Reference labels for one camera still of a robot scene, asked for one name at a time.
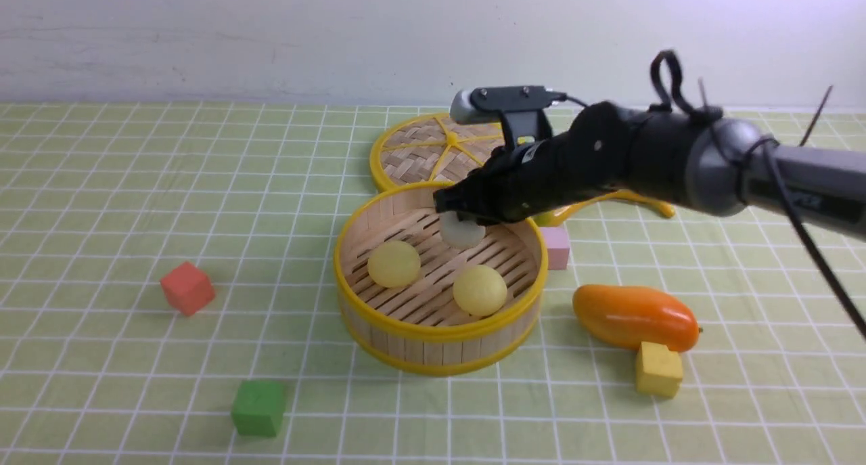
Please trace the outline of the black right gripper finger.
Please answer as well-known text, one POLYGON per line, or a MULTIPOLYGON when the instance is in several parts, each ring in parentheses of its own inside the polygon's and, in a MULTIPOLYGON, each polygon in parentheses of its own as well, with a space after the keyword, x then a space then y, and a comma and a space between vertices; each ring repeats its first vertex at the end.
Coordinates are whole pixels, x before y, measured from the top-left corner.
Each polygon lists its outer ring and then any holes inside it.
POLYGON ((483 200, 484 185, 476 178, 466 178, 457 184, 448 185, 433 193, 437 213, 452 213, 458 221, 476 225, 488 225, 486 206, 483 200))

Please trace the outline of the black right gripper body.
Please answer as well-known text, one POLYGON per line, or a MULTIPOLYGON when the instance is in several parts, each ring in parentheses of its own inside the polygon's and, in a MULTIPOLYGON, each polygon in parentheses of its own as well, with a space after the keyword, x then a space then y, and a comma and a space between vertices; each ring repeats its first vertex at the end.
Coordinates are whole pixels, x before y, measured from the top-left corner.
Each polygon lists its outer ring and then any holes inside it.
POLYGON ((639 125, 638 111, 598 102, 562 134, 511 151, 495 148, 474 175, 474 215, 482 223, 514 223, 621 187, 639 125))

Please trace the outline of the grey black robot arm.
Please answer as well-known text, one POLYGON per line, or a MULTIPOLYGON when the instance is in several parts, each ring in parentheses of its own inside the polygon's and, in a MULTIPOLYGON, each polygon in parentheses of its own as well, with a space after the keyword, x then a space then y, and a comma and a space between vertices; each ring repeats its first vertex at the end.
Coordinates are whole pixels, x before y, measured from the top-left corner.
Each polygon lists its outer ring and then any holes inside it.
POLYGON ((565 132, 493 156, 433 196, 437 212, 510 224, 606 192, 630 190, 705 215, 748 206, 864 240, 864 153, 783 145, 747 120, 702 125, 686 114, 598 102, 565 132))

